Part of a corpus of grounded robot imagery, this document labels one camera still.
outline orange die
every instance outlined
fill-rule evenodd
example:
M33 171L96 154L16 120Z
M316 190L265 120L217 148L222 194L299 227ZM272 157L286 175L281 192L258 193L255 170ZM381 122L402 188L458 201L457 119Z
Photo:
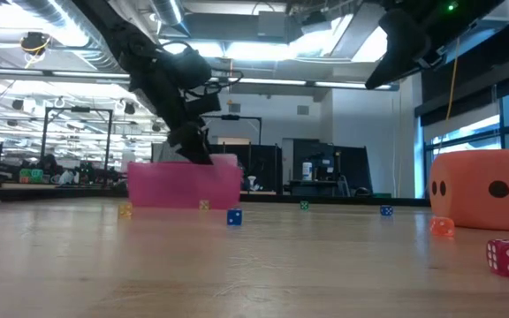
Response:
M455 235L455 223L448 217L433 216L429 222L429 231L433 235L451 237Z

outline white container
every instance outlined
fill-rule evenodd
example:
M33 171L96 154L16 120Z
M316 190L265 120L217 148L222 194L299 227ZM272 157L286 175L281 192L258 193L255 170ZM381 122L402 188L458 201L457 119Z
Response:
M312 163L303 163L301 165L301 179L304 181L311 181L313 176L313 164Z

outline pink box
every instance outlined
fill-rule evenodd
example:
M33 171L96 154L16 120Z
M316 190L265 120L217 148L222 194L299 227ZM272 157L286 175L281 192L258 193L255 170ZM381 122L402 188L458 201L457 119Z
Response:
M242 170L236 155L211 155L213 165L169 162L129 163L127 187L135 207L211 209L239 203Z

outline ductwork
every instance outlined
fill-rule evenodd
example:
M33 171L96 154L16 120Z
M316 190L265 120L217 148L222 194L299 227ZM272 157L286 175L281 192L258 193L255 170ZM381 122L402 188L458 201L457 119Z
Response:
M56 27L55 39L66 46L94 49L76 52L99 72L122 72L102 35L70 0L14 0L33 16Z
M150 0L152 9L158 19L165 25L190 36L184 24L184 6L180 0Z

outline black dot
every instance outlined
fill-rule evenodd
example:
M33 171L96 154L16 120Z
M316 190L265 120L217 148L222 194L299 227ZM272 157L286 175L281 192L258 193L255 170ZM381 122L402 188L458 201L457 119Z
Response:
M439 192L443 196L445 196L445 194L447 193L447 185L445 185L444 181L441 181L441 185L439 185Z
M504 181L494 181L488 187L488 192L495 198L505 198L509 194L509 187Z

